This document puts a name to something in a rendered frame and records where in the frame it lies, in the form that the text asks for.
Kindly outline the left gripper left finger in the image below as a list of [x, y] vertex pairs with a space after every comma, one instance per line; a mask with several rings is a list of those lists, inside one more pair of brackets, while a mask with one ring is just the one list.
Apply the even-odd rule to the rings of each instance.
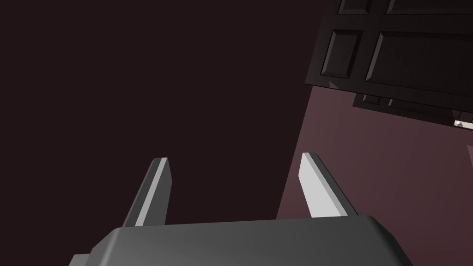
[[165, 225], [171, 187], [169, 159], [153, 159], [122, 226]]

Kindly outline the dark panelled door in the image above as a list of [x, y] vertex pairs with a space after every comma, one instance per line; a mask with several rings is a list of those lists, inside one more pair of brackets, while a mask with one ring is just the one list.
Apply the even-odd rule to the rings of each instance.
[[362, 109], [473, 123], [473, 0], [329, 0], [306, 83]]

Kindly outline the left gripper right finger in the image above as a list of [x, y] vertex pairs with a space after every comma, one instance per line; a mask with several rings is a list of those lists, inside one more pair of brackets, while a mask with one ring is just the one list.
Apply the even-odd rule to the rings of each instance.
[[298, 178], [312, 218], [358, 215], [316, 153], [302, 154]]

